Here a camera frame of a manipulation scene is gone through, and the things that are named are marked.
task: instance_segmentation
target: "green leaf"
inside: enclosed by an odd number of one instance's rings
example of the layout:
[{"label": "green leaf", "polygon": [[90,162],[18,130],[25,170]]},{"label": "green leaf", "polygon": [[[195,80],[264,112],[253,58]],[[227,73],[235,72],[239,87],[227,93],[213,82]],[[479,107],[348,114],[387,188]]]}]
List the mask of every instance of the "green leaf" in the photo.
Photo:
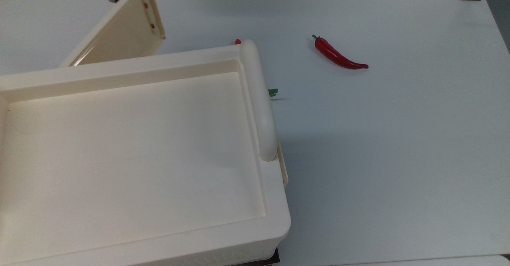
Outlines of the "green leaf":
[{"label": "green leaf", "polygon": [[278,93],[278,89],[268,89],[268,91],[270,97],[274,97]]}]

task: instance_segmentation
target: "cream plastic tray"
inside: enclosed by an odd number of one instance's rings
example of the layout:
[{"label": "cream plastic tray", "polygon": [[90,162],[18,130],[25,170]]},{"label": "cream plastic tray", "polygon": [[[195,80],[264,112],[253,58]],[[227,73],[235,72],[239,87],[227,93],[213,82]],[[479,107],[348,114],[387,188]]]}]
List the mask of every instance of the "cream plastic tray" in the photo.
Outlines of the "cream plastic tray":
[{"label": "cream plastic tray", "polygon": [[288,232],[249,39],[2,76],[0,101],[0,265],[220,266]]}]

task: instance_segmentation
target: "tray lid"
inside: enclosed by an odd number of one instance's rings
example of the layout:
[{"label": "tray lid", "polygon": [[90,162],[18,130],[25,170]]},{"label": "tray lid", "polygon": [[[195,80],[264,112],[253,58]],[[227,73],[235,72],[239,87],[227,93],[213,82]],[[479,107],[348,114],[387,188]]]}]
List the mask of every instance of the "tray lid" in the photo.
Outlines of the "tray lid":
[{"label": "tray lid", "polygon": [[119,0],[60,67],[153,55],[164,38],[155,0]]}]

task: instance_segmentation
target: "tray handle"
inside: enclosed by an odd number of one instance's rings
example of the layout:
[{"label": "tray handle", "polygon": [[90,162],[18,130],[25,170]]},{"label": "tray handle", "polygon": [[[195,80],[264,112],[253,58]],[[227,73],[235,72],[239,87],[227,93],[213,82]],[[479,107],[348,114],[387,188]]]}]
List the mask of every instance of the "tray handle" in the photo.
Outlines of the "tray handle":
[{"label": "tray handle", "polygon": [[251,39],[241,43],[241,63],[244,65],[248,92],[250,93],[255,128],[259,139],[259,156],[264,161],[272,161],[277,156],[277,126],[268,88],[262,71],[257,45]]}]

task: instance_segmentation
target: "red object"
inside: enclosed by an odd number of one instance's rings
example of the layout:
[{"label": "red object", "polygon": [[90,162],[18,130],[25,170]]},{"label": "red object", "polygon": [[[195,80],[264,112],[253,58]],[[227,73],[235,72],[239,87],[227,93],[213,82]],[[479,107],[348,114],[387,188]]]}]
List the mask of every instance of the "red object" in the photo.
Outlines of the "red object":
[{"label": "red object", "polygon": [[348,68],[351,70],[359,70],[359,69],[367,69],[368,65],[365,64],[358,64],[355,62],[350,61],[343,55],[341,55],[333,46],[331,46],[328,41],[325,39],[322,39],[320,36],[316,37],[315,35],[312,35],[312,37],[315,38],[315,48],[319,50],[323,55],[325,55],[330,61],[333,63]]}]

